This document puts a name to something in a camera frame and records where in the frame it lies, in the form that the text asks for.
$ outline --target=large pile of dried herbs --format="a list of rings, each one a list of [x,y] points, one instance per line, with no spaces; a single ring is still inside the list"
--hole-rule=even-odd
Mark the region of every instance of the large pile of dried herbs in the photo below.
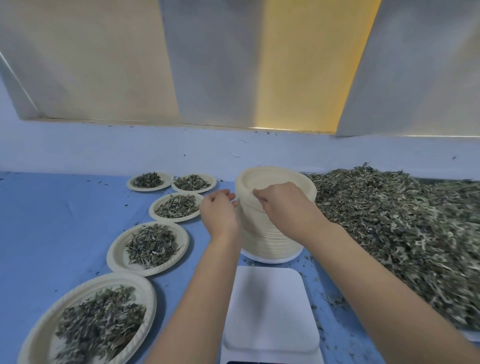
[[[310,179],[330,221],[455,326],[480,330],[480,182],[367,165]]]
[[[134,287],[107,288],[94,297],[66,308],[56,335],[65,347],[58,363],[90,363],[95,357],[113,359],[127,346],[144,321],[145,306],[131,302]]]
[[[198,203],[192,194],[171,195],[170,198],[155,209],[162,218],[183,218],[198,211]]]
[[[162,184],[163,181],[157,172],[144,173],[133,181],[133,185],[138,188],[154,188]]]
[[[184,191],[199,191],[211,186],[210,182],[205,181],[198,174],[177,178],[173,184]]]
[[[140,229],[127,244],[130,264],[139,264],[145,269],[167,262],[178,249],[175,234],[168,226],[159,224]]]

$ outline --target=person's left hand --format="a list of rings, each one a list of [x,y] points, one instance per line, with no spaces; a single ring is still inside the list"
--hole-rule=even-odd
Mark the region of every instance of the person's left hand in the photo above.
[[[240,235],[240,223],[235,212],[238,202],[229,189],[208,194],[200,204],[200,215],[210,236],[236,240]]]

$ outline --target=white digital scale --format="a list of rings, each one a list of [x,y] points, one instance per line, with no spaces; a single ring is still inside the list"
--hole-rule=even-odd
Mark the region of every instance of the white digital scale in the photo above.
[[[237,267],[220,352],[228,362],[324,364],[300,274]]]

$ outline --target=stack of plates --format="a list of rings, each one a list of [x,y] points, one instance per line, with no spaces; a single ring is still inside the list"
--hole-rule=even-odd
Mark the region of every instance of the stack of plates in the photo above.
[[[255,167],[243,171],[235,181],[239,205],[237,212],[242,227],[243,254],[263,263],[284,263],[297,257],[302,246],[283,235],[270,221],[262,204],[253,196],[253,189],[272,184],[293,182],[314,201],[317,190],[301,173],[280,167]]]

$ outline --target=beige plate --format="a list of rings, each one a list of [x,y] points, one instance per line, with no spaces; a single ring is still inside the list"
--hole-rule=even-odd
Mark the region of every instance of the beige plate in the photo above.
[[[157,220],[157,221],[160,221],[160,222],[182,222],[182,221],[187,221],[187,220],[190,220],[191,218],[195,218],[197,217],[198,215],[200,215],[200,210],[198,209],[197,211],[195,211],[193,214],[191,215],[188,215],[188,216],[184,216],[182,218],[162,218],[160,217],[159,215],[157,215],[155,213],[155,210],[161,205],[161,204],[164,204],[165,202],[168,201],[168,199],[170,198],[170,196],[177,196],[179,194],[182,194],[182,195],[185,195],[185,194],[192,194],[195,196],[195,200],[197,201],[197,204],[200,205],[200,203],[202,202],[202,200],[204,199],[203,196],[197,194],[197,193],[193,193],[193,192],[174,192],[172,194],[166,194],[165,196],[162,196],[160,197],[159,199],[155,200],[151,205],[150,205],[150,208],[148,209],[148,214],[150,215],[150,217],[153,219],[153,220]]]
[[[128,180],[127,182],[127,187],[130,188],[132,191],[138,191],[138,192],[149,192],[149,191],[158,191],[158,190],[163,190],[164,188],[170,187],[170,185],[173,182],[173,176],[168,173],[164,172],[157,172],[157,174],[160,176],[160,178],[163,181],[163,184],[159,185],[158,187],[152,187],[152,188],[139,188],[135,187],[133,185],[133,181],[137,178],[140,177],[141,174],[138,176],[132,177]]]
[[[210,191],[212,188],[214,188],[216,186],[216,179],[213,178],[213,176],[210,176],[209,174],[202,174],[202,173],[190,173],[190,174],[186,174],[182,177],[187,177],[187,176],[191,176],[192,174],[198,174],[200,177],[202,177],[205,181],[207,182],[210,182],[210,186],[207,187],[207,188],[204,188],[203,190],[198,190],[198,191],[185,191],[185,190],[181,190],[180,188],[178,188],[176,185],[175,185],[175,181],[172,183],[172,189],[174,191],[177,191],[177,192],[193,192],[195,194],[202,194],[203,192],[207,192],[207,191]]]
[[[178,251],[170,257],[170,259],[162,265],[153,267],[150,269],[145,269],[139,264],[130,264],[129,257],[127,252],[127,244],[132,241],[132,236],[140,229],[143,229],[146,226],[153,225],[167,225],[170,230],[175,234],[176,242],[179,245]],[[175,224],[171,221],[152,221],[145,224],[134,226],[131,229],[123,232],[115,241],[112,243],[107,252],[107,264],[108,267],[114,272],[131,272],[136,273],[141,276],[147,277],[154,274],[163,272],[167,270],[172,265],[177,263],[185,254],[189,244],[189,236],[186,230],[178,224]]]
[[[103,288],[135,287],[134,301],[146,307],[144,322],[128,345],[108,364],[124,364],[138,350],[152,327],[156,312],[156,295],[152,284],[137,274],[117,272],[93,278],[74,288],[56,301],[37,321],[28,334],[18,355],[18,364],[54,363],[55,356],[63,346],[55,331],[60,316],[67,307],[85,301]]]

